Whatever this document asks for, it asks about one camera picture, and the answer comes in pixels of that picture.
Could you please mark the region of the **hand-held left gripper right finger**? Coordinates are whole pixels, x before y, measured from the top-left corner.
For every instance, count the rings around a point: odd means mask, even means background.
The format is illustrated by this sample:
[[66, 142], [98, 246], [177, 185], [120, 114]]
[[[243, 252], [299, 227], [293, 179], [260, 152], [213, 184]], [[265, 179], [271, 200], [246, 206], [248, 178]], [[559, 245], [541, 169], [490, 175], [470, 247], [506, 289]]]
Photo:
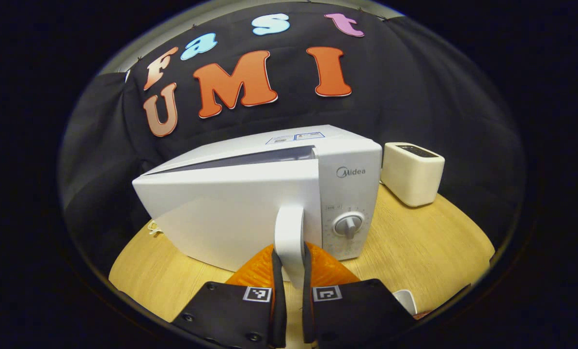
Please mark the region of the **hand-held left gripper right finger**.
[[308, 242], [304, 268], [304, 342], [318, 349], [383, 349], [417, 326], [381, 280], [360, 280]]

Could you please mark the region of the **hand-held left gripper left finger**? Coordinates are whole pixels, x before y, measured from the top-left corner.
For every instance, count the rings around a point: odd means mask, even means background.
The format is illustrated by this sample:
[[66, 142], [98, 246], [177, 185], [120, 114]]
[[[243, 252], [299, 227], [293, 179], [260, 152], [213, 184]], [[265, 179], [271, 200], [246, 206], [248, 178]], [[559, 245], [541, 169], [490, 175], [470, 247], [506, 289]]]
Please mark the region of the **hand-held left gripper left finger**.
[[286, 346], [282, 264], [268, 245], [225, 282], [206, 282], [172, 324], [223, 349]]

